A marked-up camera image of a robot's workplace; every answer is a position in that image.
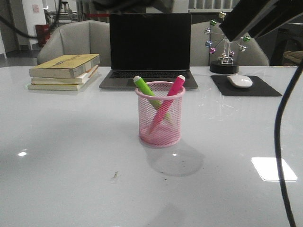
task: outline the pink marker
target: pink marker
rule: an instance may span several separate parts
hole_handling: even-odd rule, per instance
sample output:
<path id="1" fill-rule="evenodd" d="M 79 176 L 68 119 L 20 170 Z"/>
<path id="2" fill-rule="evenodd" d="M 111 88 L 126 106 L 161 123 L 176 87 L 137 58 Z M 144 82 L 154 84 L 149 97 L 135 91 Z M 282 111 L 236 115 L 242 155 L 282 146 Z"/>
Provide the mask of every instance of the pink marker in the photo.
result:
<path id="1" fill-rule="evenodd" d="M 174 84 L 171 86 L 167 96 L 174 96 L 176 94 L 178 94 L 178 92 L 180 91 L 180 89 L 182 88 L 183 84 L 185 82 L 185 77 L 180 75 L 176 78 Z M 162 105 L 160 106 L 160 108 L 158 109 L 156 115 L 154 116 L 151 126 L 150 126 L 150 130 L 149 132 L 152 133 L 152 131 L 154 130 L 154 128 L 161 123 L 161 121 L 163 120 L 163 118 L 165 117 L 165 114 L 167 113 L 167 111 L 169 110 L 170 105 L 172 104 L 174 100 L 170 99 L 170 100 L 165 100 Z"/>

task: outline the office chair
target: office chair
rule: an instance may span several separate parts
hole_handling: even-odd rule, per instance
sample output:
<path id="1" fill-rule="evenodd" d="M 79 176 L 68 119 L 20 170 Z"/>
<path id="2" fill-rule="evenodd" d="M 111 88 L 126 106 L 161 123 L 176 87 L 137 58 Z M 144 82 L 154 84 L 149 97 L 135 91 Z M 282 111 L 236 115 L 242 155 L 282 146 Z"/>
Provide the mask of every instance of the office chair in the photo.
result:
<path id="1" fill-rule="evenodd" d="M 110 66 L 109 23 L 87 20 L 60 26 L 37 57 L 37 64 L 64 54 L 100 54 L 100 66 Z"/>
<path id="2" fill-rule="evenodd" d="M 205 35 L 205 28 L 209 28 L 209 21 L 193 24 L 191 26 L 191 44 L 190 44 L 190 66 L 209 66 L 210 62 L 218 59 L 224 50 L 224 42 L 219 45 L 217 43 L 223 38 L 223 32 L 219 28 L 219 23 L 211 27 L 212 33 Z M 205 46 L 208 40 L 213 41 L 216 52 L 209 53 L 209 48 Z M 246 51 L 240 52 L 237 42 L 231 44 L 231 50 L 235 52 L 234 61 L 237 61 L 240 66 L 268 66 L 269 60 L 265 53 L 262 51 L 255 39 L 249 42 L 242 42 L 241 45 L 247 47 Z"/>

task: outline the laptop screen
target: laptop screen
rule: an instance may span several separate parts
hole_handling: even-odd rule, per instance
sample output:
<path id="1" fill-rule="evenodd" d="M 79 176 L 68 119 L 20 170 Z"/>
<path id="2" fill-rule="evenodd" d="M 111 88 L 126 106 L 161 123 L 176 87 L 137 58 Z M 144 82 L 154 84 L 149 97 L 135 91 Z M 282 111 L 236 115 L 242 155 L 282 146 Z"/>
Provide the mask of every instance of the laptop screen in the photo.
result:
<path id="1" fill-rule="evenodd" d="M 187 70 L 189 13 L 111 14 L 113 70 Z"/>

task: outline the laptop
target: laptop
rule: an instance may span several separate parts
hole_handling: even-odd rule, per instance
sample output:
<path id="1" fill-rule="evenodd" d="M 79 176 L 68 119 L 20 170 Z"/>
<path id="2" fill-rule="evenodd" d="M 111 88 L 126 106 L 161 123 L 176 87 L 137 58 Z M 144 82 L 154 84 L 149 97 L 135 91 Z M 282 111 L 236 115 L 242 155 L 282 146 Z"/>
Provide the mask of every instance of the laptop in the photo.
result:
<path id="1" fill-rule="evenodd" d="M 99 88 L 135 88 L 145 82 L 171 81 L 183 75 L 185 88 L 198 88 L 189 70 L 190 13 L 110 15 L 111 71 Z"/>

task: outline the stack of books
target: stack of books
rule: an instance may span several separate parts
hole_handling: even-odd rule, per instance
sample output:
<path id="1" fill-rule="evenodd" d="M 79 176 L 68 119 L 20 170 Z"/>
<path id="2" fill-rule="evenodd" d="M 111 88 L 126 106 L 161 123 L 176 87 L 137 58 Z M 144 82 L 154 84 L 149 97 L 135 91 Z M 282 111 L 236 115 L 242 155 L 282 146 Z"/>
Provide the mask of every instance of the stack of books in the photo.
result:
<path id="1" fill-rule="evenodd" d="M 97 72 L 99 54 L 63 55 L 29 70 L 30 90 L 79 90 Z"/>

